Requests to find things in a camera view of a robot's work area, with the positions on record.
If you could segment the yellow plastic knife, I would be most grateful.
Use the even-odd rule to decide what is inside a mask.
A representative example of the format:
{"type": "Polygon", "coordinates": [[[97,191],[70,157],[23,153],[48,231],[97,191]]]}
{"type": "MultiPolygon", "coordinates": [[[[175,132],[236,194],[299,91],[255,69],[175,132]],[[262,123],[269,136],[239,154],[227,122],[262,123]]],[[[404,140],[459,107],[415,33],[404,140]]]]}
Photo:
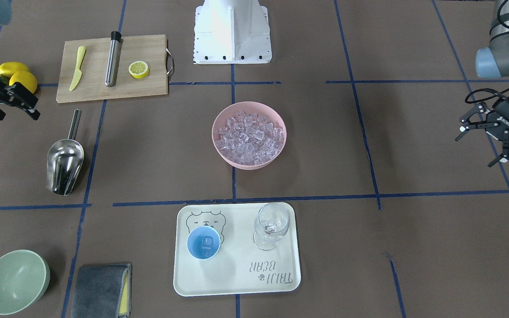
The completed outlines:
{"type": "Polygon", "coordinates": [[[76,65],[75,65],[75,69],[73,71],[72,81],[69,86],[70,92],[72,92],[76,89],[77,85],[79,84],[79,82],[81,80],[81,77],[82,77],[81,66],[82,66],[86,51],[87,51],[86,46],[82,45],[82,46],[79,46],[79,48],[77,48],[76,65]]]}

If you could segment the light blue plastic cup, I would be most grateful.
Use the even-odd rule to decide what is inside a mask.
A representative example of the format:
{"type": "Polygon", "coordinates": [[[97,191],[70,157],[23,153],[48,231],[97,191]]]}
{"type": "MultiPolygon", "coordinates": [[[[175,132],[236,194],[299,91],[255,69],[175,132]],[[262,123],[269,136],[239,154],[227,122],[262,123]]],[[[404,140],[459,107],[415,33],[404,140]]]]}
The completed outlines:
{"type": "Polygon", "coordinates": [[[217,249],[216,249],[216,253],[212,256],[216,256],[216,254],[220,251],[220,246],[221,246],[221,237],[220,237],[220,234],[218,233],[218,231],[216,231],[216,229],[214,229],[213,227],[211,226],[199,226],[197,227],[196,229],[193,229],[187,240],[186,240],[186,247],[189,251],[189,253],[199,259],[199,260],[204,260],[203,258],[200,258],[200,255],[199,255],[199,237],[204,237],[204,236],[207,236],[207,237],[214,237],[214,239],[217,241],[216,244],[217,244],[217,249]]]}

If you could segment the pile of clear ice cubes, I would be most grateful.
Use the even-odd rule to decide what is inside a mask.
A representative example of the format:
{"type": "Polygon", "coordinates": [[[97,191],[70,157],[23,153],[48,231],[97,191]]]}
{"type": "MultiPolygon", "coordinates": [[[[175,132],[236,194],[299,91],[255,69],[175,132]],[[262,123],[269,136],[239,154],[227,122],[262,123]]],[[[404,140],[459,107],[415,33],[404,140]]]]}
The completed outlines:
{"type": "Polygon", "coordinates": [[[285,137],[285,128],[267,115],[240,110],[216,125],[214,146],[231,163],[262,166],[276,159],[285,137]]]}

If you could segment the steel cylinder rod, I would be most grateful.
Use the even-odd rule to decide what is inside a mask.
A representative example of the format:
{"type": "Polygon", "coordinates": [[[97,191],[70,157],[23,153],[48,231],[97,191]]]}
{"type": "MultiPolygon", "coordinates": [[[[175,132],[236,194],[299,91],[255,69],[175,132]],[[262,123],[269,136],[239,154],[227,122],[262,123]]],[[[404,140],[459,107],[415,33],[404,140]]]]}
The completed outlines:
{"type": "Polygon", "coordinates": [[[109,56],[104,84],[106,87],[114,87],[118,76],[119,60],[122,48],[122,34],[119,31],[111,32],[109,56]]]}

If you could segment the whole yellow lemon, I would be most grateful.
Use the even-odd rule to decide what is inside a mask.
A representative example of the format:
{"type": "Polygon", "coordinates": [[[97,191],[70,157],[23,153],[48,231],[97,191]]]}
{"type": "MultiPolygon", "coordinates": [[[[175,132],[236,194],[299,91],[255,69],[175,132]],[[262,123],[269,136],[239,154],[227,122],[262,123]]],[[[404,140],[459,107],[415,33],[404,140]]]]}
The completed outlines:
{"type": "Polygon", "coordinates": [[[18,71],[14,73],[9,80],[9,85],[20,83],[31,93],[35,93],[38,87],[38,80],[30,71],[18,71]]]}

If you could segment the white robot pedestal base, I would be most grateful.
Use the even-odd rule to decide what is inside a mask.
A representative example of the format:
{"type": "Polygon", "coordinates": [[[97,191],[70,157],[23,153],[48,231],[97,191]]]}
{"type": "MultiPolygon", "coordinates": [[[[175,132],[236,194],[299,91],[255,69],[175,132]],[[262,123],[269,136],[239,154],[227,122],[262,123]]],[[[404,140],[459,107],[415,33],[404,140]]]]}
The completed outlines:
{"type": "Polygon", "coordinates": [[[194,14],[193,62],[270,63],[268,17],[267,8],[258,0],[205,0],[194,14]]]}

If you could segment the scooped clear ice cubes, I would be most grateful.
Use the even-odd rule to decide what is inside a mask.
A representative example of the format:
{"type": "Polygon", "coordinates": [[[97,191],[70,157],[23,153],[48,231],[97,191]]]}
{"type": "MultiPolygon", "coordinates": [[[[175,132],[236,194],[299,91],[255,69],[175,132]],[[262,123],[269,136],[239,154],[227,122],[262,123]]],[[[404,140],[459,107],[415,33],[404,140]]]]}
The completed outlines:
{"type": "Polygon", "coordinates": [[[214,237],[199,237],[199,255],[200,258],[206,259],[212,257],[216,253],[217,244],[214,237]]]}

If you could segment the wooden cutting board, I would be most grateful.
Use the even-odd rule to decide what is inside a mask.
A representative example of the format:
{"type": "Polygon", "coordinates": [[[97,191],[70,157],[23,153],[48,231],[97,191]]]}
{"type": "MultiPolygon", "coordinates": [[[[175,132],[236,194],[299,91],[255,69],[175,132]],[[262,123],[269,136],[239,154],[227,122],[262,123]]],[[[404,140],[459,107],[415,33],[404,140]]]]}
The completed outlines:
{"type": "Polygon", "coordinates": [[[56,96],[58,103],[168,94],[170,71],[167,69],[168,52],[165,34],[122,37],[118,74],[113,87],[105,86],[110,42],[110,38],[65,42],[56,96]],[[86,48],[80,66],[82,76],[76,88],[70,91],[80,46],[86,48]],[[129,65],[135,61],[146,62],[150,74],[142,79],[133,78],[129,74],[129,65]]]}

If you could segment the pink bowl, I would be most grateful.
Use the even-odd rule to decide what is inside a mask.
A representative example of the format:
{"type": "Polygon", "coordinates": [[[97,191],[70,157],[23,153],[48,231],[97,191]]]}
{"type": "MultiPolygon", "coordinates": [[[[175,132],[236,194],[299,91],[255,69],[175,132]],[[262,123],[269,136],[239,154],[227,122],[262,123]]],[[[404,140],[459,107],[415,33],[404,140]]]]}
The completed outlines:
{"type": "Polygon", "coordinates": [[[269,165],[283,151],[287,129],[281,116],[260,102],[233,103],[212,125],[212,142],[226,163],[242,170],[269,165]]]}

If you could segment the steel ice scoop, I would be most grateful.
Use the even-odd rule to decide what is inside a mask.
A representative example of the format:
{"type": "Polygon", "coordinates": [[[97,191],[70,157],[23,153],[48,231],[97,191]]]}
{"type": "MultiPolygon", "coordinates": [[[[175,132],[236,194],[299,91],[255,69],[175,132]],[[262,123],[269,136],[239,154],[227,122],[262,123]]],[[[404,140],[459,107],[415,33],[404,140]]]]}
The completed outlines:
{"type": "Polygon", "coordinates": [[[68,137],[56,141],[48,151],[46,188],[60,196],[72,193],[84,161],[83,146],[76,140],[81,113],[75,109],[68,137]]]}

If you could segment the lemon half slice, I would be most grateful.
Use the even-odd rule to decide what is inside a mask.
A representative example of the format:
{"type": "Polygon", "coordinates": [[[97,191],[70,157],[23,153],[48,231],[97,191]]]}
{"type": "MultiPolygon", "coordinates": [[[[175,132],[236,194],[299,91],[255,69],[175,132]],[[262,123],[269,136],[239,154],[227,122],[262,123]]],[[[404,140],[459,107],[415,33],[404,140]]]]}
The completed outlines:
{"type": "Polygon", "coordinates": [[[134,61],[129,65],[128,71],[134,79],[143,79],[150,74],[149,65],[145,61],[134,61]]]}

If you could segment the green ceramic bowl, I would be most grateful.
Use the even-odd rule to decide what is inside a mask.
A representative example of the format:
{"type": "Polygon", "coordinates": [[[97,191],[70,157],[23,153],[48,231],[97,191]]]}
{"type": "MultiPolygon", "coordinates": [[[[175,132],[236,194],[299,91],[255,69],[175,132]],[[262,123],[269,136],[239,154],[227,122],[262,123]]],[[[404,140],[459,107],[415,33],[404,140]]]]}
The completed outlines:
{"type": "Polygon", "coordinates": [[[30,250],[0,257],[0,315],[16,314],[37,302],[50,283],[49,264],[30,250]]]}

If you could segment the cream bear serving tray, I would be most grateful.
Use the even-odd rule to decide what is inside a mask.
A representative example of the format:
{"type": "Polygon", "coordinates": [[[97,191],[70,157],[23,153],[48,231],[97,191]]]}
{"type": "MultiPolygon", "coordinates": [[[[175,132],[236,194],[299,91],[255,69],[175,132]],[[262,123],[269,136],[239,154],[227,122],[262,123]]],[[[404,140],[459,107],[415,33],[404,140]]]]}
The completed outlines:
{"type": "Polygon", "coordinates": [[[173,286],[181,296],[290,292],[301,284],[300,257],[294,209],[289,229],[276,248],[263,251],[254,241],[255,219],[263,203],[188,205],[176,219],[173,286]],[[221,239],[219,250],[207,259],[188,249],[191,233],[210,226],[221,239]]]}

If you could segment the clear wine glass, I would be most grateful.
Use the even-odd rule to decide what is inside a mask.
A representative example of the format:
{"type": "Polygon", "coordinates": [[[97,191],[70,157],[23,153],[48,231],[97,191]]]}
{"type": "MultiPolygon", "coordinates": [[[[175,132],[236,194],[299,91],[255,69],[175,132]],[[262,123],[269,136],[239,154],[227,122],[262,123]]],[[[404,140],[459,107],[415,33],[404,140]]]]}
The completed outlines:
{"type": "Polygon", "coordinates": [[[254,220],[253,242],[263,251],[275,249],[289,231],[290,214],[284,203],[263,205],[254,220]]]}

